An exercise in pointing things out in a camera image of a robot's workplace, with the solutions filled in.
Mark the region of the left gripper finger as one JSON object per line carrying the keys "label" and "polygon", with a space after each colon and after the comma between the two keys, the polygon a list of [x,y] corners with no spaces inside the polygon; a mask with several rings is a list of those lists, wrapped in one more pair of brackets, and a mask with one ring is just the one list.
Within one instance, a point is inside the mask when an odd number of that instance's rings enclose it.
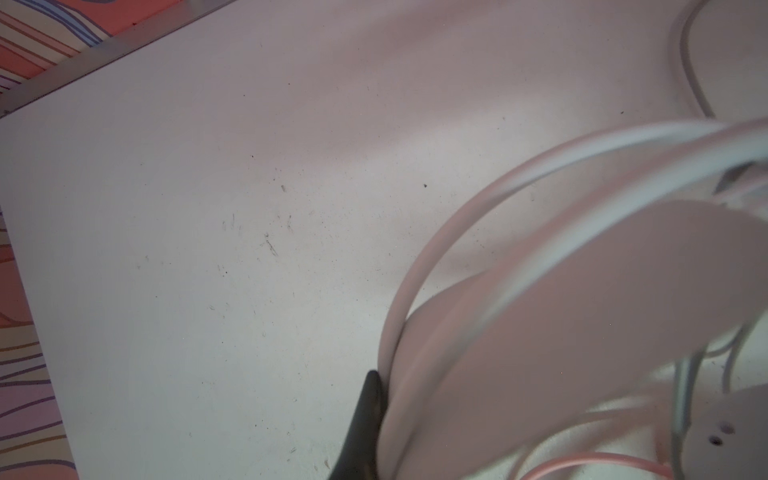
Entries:
{"label": "left gripper finger", "polygon": [[378,478],[376,450],[387,403],[380,374],[369,371],[330,480]]}

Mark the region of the white headphones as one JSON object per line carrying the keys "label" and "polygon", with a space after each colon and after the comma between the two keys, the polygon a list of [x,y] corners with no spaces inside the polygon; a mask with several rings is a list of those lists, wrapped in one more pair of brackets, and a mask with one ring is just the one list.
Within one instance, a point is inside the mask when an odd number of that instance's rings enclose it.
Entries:
{"label": "white headphones", "polygon": [[[451,246],[503,201],[565,167],[651,142],[670,149],[414,306]],[[464,204],[414,261],[385,320],[378,476],[473,474],[759,318],[766,222],[673,193],[766,156],[765,119],[646,123],[552,148]]]}

